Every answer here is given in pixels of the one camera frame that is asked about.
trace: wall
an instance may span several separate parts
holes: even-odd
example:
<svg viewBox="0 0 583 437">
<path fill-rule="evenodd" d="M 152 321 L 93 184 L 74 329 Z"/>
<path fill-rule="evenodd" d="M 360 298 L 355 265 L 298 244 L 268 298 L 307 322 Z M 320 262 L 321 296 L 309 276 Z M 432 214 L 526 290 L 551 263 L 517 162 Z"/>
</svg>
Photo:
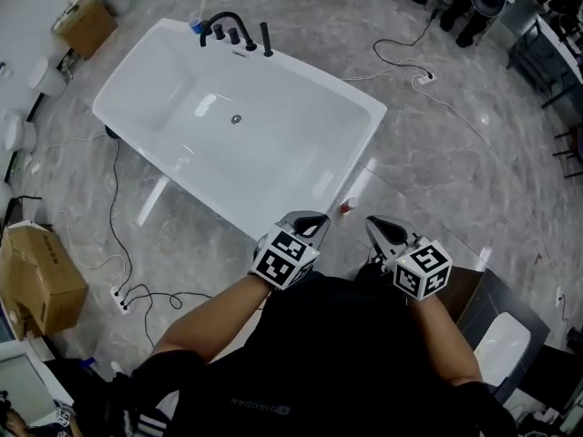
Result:
<svg viewBox="0 0 583 437">
<path fill-rule="evenodd" d="M 67 0 L 0 0 L 0 61 L 12 70 L 8 79 L 0 78 L 0 111 L 5 108 L 27 114 L 37 95 L 31 92 L 26 79 L 31 66 L 41 57 L 51 59 L 56 66 L 66 47 L 56 41 L 50 28 L 66 8 Z M 1 143 L 0 175 L 3 176 L 10 157 Z"/>
</svg>

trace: white bathtub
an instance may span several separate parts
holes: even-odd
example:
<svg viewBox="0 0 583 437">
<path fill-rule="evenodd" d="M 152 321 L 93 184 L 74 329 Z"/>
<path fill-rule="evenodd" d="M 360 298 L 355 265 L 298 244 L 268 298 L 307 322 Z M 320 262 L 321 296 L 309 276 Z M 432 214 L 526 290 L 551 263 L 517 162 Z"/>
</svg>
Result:
<svg viewBox="0 0 583 437">
<path fill-rule="evenodd" d="M 93 113 L 258 239 L 289 211 L 328 210 L 386 107 L 313 66 L 228 39 L 209 37 L 201 48 L 186 23 L 160 20 L 103 86 Z"/>
</svg>

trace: faucet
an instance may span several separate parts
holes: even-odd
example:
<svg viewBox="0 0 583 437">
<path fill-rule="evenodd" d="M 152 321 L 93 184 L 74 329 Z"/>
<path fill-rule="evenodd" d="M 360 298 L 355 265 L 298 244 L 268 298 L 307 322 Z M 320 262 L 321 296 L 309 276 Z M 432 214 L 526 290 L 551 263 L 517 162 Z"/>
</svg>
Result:
<svg viewBox="0 0 583 437">
<path fill-rule="evenodd" d="M 257 44 L 255 44 L 253 42 L 253 40 L 251 39 L 251 36 L 249 36 L 249 33 L 247 32 L 247 28 L 243 24 L 243 21 L 240 19 L 239 15 L 236 15 L 235 13 L 232 13 L 231 11 L 223 11 L 222 13 L 217 13 L 215 16 L 211 17 L 206 22 L 206 25 L 204 25 L 204 27 L 202 28 L 202 31 L 200 32 L 200 46 L 201 47 L 207 46 L 207 31 L 206 31 L 206 29 L 212 27 L 212 25 L 214 25 L 217 21 L 219 21 L 222 18 L 230 18 L 235 23 L 237 23 L 237 26 L 239 27 L 239 30 L 243 34 L 243 38 L 245 39 L 245 48 L 248 51 L 252 52 L 253 50 L 255 50 L 257 48 Z"/>
</svg>

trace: marble floor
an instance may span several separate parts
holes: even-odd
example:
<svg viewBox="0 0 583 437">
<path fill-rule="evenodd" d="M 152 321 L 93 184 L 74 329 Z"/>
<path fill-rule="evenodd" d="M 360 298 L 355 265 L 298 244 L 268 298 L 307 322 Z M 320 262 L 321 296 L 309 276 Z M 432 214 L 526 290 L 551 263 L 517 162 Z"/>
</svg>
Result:
<svg viewBox="0 0 583 437">
<path fill-rule="evenodd" d="M 132 0 L 119 29 L 77 67 L 65 94 L 45 100 L 36 114 L 39 144 L 33 164 L 25 168 L 19 158 L 11 183 L 17 191 L 43 197 L 41 210 L 72 257 L 85 265 L 120 252 L 107 221 L 118 143 L 99 137 L 46 147 L 102 134 L 91 104 L 107 77 L 157 20 L 186 20 L 199 3 Z M 206 0 L 208 14 L 226 9 L 239 13 L 256 36 L 259 22 L 267 20 L 274 48 L 340 78 L 387 68 L 372 43 L 381 37 L 412 41 L 429 17 L 408 0 Z M 437 80 L 424 90 L 471 121 L 496 155 L 447 107 L 413 91 L 414 68 L 357 83 L 388 112 L 331 208 L 333 225 L 319 269 L 342 276 L 363 262 L 370 248 L 366 216 L 405 219 L 438 239 L 456 265 L 492 269 L 549 325 L 548 343 L 560 345 L 566 325 L 555 308 L 558 285 L 567 295 L 571 324 L 583 321 L 583 180 L 563 179 L 569 164 L 551 156 L 566 145 L 553 138 L 566 128 L 557 112 L 541 110 L 530 85 L 515 70 L 506 70 L 506 52 L 491 38 L 460 49 L 435 22 L 415 46 L 381 50 L 395 61 L 414 57 L 433 65 Z M 172 183 L 138 227 L 138 212 L 160 173 L 123 143 L 117 171 L 113 224 L 133 262 L 129 285 L 213 294 L 249 269 L 254 241 Z M 361 205 L 340 217 L 337 206 L 348 197 L 358 197 Z M 26 203 L 25 212 L 30 217 L 36 209 Z M 70 218 L 71 240 L 63 212 Z M 109 297 L 122 269 L 119 259 L 99 269 L 81 267 L 90 291 L 78 325 L 56 336 L 64 353 L 94 356 L 101 363 L 115 359 L 128 369 L 148 355 L 144 314 L 149 300 L 137 300 L 124 316 Z M 144 291 L 137 288 L 134 294 Z M 157 297 L 148 315 L 152 339 L 202 301 L 187 297 L 184 308 L 174 310 L 167 298 Z"/>
</svg>

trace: electrical outlet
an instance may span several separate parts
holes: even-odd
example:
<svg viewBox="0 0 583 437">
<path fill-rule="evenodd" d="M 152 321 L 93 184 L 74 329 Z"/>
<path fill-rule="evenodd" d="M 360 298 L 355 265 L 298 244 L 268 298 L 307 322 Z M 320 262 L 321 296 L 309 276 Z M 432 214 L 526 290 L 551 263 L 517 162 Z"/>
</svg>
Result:
<svg viewBox="0 0 583 437">
<path fill-rule="evenodd" d="M 563 299 L 563 290 L 561 287 L 557 287 L 557 293 L 555 294 L 555 308 L 558 308 L 561 304 L 561 300 Z"/>
<path fill-rule="evenodd" d="M 429 75 L 421 76 L 417 78 L 419 80 L 419 84 L 422 86 L 423 84 L 433 83 L 436 79 L 436 75 L 432 75 L 432 78 L 429 78 Z"/>
<path fill-rule="evenodd" d="M 115 302 L 116 306 L 118 306 L 118 309 L 121 310 L 121 313 L 124 315 L 129 314 L 129 306 L 124 306 L 121 304 L 121 301 L 124 300 L 124 297 L 121 296 L 121 293 L 116 294 L 118 292 L 118 287 L 112 287 L 112 289 L 109 291 L 109 294 L 111 295 L 111 298 L 113 298 L 113 302 Z"/>
</svg>

